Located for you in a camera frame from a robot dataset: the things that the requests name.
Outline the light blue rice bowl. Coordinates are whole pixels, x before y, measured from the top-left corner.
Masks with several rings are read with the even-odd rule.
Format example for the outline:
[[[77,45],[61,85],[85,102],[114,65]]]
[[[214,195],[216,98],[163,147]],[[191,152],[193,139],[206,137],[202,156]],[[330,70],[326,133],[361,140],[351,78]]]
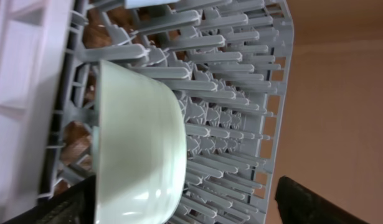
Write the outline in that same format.
[[[179,0],[124,0],[125,9],[136,9],[140,7],[157,6],[162,4],[171,4]]]

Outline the mint green bowl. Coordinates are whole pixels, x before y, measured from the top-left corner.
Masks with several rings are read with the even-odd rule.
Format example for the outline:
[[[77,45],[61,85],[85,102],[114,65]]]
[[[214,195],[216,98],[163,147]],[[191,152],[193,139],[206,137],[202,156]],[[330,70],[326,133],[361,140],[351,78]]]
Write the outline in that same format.
[[[179,205],[186,130],[164,83],[102,60],[98,77],[96,223],[164,223]]]

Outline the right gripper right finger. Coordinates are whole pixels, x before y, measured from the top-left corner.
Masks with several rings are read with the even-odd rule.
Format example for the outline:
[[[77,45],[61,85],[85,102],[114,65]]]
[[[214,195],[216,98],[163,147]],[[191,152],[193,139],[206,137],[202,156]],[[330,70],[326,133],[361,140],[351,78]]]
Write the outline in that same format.
[[[287,176],[279,178],[275,200],[283,224],[367,224]]]

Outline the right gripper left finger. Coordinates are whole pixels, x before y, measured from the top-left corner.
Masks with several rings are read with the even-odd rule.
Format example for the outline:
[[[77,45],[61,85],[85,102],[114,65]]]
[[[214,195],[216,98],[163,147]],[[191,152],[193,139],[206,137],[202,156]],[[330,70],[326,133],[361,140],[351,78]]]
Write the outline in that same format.
[[[97,178],[90,176],[4,224],[94,224],[96,182]]]

